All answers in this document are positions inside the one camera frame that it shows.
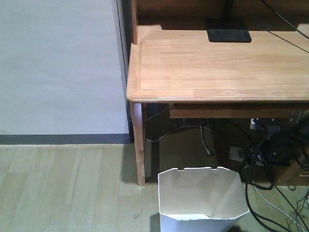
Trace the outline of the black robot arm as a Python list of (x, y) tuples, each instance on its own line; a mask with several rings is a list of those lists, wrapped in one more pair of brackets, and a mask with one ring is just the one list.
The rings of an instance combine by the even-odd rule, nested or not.
[(295, 151), (309, 144), (309, 111), (296, 110), (280, 131), (260, 148), (264, 159), (273, 165), (283, 164), (295, 157)]

